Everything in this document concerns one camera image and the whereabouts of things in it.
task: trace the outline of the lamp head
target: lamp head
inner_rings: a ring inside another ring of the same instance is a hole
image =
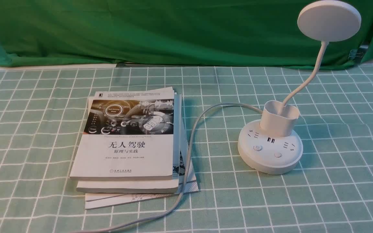
[[[307,37],[318,41],[343,41],[359,31],[361,14],[348,3],[321,0],[302,9],[297,26]]]

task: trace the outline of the green grid tablecloth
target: green grid tablecloth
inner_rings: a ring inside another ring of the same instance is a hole
[[[0,233],[106,227],[169,208],[175,198],[84,210],[67,176],[95,91],[173,86],[188,129],[209,105],[282,100],[310,73],[281,68],[116,68],[0,72]],[[373,66],[321,72],[291,104],[304,145],[283,176],[252,171],[237,138],[260,114],[209,113],[197,131],[199,193],[173,214],[126,232],[373,232]]]

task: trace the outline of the stack of books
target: stack of books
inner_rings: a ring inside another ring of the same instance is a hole
[[[70,178],[85,192],[85,208],[101,208],[198,192],[191,163],[182,97],[171,87],[138,92],[96,92]]]

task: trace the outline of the green cloth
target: green cloth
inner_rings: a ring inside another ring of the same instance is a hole
[[[315,63],[319,41],[297,27],[311,0],[0,0],[0,66],[136,62],[296,66]],[[325,68],[354,65],[370,41],[373,1],[348,0],[362,15],[351,39],[330,43]]]

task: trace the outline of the round power strip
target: round power strip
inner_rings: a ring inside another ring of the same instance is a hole
[[[238,152],[251,168],[277,175],[296,167],[302,157],[303,144],[294,130],[287,137],[269,136],[260,128],[260,120],[256,120],[241,130]]]

